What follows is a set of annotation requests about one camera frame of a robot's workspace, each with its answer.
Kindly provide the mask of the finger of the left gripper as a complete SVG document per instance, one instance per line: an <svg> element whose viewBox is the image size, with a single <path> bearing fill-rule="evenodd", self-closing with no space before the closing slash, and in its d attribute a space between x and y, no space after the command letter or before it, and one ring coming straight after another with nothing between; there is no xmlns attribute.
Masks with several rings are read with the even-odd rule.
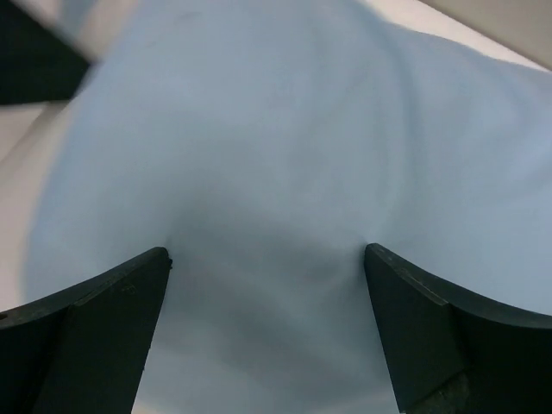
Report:
<svg viewBox="0 0 552 414"><path fill-rule="evenodd" d="M71 99L91 62L15 1L1 2L1 103Z"/></svg>

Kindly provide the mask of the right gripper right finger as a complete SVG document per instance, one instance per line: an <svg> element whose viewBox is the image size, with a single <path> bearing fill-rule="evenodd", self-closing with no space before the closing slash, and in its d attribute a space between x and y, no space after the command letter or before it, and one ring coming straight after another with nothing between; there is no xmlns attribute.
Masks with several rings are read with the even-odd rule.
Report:
<svg viewBox="0 0 552 414"><path fill-rule="evenodd" d="M551 318L481 296L372 243L368 291L402 413L549 413Z"/></svg>

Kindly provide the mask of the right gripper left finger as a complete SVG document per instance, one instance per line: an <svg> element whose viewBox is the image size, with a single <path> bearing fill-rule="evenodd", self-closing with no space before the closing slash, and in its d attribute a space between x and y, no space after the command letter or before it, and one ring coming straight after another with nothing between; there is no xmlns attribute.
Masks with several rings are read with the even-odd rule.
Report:
<svg viewBox="0 0 552 414"><path fill-rule="evenodd" d="M172 261L152 248L1 313L3 413L130 413Z"/></svg>

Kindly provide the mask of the light blue pillowcase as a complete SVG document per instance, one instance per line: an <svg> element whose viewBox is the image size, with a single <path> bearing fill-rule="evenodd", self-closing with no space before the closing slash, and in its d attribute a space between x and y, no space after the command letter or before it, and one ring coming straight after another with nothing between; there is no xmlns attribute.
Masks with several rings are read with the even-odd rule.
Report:
<svg viewBox="0 0 552 414"><path fill-rule="evenodd" d="M163 246L142 403L393 413L371 242L550 312L550 74L359 1L146 1L79 96L26 294Z"/></svg>

